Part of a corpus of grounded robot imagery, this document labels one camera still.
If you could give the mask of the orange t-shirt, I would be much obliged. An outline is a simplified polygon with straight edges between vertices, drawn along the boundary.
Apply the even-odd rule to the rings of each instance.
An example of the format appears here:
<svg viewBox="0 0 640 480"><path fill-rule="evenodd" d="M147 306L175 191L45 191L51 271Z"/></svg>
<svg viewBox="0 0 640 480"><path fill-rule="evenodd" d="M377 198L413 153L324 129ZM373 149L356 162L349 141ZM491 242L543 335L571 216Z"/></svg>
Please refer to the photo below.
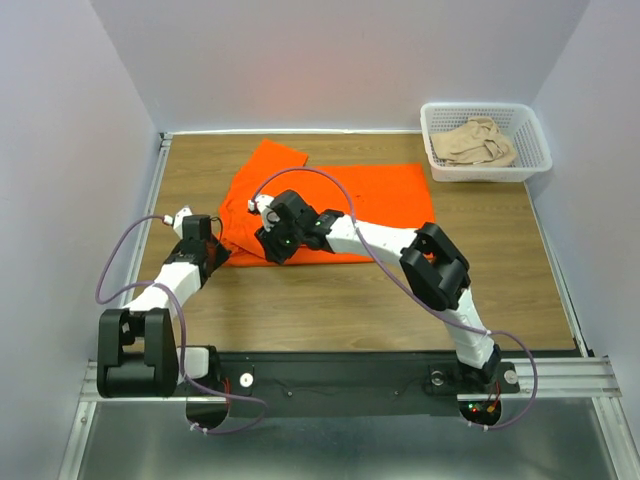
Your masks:
<svg viewBox="0 0 640 480"><path fill-rule="evenodd" d="M261 226L248 212L248 201L259 185L274 173L307 163L308 155L264 139L231 181L219 207L223 223L221 242L230 252L230 267L269 267L255 238ZM395 228L418 228L433 222L435 214L423 168L418 163L387 165L321 166L349 193L359 221ZM297 192L316 211L333 209L349 213L349 205L334 182L314 173L290 172L272 180L263 194Z"/></svg>

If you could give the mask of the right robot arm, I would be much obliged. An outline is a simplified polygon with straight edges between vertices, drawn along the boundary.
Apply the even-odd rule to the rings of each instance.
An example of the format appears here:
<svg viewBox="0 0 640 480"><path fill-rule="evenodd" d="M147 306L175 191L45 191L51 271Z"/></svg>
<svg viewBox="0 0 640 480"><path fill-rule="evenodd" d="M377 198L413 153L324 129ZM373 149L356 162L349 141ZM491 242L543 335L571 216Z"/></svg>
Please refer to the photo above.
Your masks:
<svg viewBox="0 0 640 480"><path fill-rule="evenodd" d="M400 268L406 280L396 284L446 325L463 384L482 390L495 380L501 352L475 307L469 262L438 225L395 228L338 210L318 212L292 190L275 197L257 195L248 209L261 218L255 237L271 263L282 265L306 247L365 256L386 273L390 265Z"/></svg>

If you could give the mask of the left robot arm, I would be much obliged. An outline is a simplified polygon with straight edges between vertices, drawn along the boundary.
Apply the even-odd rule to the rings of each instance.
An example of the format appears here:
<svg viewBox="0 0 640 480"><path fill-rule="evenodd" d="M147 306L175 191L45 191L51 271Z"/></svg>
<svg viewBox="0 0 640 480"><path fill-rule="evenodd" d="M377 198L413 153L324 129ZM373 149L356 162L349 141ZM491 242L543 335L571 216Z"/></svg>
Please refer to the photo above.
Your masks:
<svg viewBox="0 0 640 480"><path fill-rule="evenodd" d="M212 232L215 221L196 215L187 207L164 224L178 242L151 282L138 282L118 291L142 292L121 308L105 310L99 318L97 390L104 398L170 397L178 386L180 356L186 349L176 345L172 320L182 319L182 308L222 266L230 252ZM96 288L95 299L105 305Z"/></svg>

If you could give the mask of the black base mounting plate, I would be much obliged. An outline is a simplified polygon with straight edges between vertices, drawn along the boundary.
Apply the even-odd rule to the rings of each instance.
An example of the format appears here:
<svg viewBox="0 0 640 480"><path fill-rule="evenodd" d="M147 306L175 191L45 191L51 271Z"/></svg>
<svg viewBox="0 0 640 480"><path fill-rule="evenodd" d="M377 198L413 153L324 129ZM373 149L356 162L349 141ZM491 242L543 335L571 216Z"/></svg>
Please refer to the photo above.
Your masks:
<svg viewBox="0 0 640 480"><path fill-rule="evenodd" d="M500 396L519 392L515 367L491 362L474 374L452 351L217 352L190 347L186 373L228 394L233 418L469 415L498 409Z"/></svg>

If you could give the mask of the white plastic laundry basket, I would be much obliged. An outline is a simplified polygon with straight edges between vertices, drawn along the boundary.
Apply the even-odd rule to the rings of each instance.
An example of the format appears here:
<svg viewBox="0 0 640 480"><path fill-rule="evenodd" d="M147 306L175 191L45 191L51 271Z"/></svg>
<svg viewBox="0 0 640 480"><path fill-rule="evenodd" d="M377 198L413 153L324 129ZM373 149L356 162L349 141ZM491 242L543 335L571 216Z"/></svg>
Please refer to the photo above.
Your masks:
<svg viewBox="0 0 640 480"><path fill-rule="evenodd" d="M431 102L420 124L437 182L524 182L552 168L534 111L523 104Z"/></svg>

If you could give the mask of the beige t-shirt in basket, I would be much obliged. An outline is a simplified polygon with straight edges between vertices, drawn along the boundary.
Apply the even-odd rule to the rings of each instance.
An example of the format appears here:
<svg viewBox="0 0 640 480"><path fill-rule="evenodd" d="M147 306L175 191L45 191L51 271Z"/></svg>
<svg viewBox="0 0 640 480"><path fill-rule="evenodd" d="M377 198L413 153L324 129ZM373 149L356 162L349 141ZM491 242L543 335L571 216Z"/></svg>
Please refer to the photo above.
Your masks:
<svg viewBox="0 0 640 480"><path fill-rule="evenodd" d="M452 167L509 167L518 153L512 140L487 116L469 117L460 127L430 135L439 160Z"/></svg>

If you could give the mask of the aluminium frame rail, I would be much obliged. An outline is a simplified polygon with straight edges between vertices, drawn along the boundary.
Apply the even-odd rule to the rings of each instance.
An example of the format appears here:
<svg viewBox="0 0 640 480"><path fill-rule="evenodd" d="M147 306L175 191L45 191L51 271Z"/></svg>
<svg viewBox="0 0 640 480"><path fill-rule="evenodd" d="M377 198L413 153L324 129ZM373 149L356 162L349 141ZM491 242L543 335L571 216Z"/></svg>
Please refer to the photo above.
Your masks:
<svg viewBox="0 0 640 480"><path fill-rule="evenodd" d="M560 322L529 208L424 144L212 138L163 175L138 295L99 320L86 479L615 479L606 360Z"/></svg>

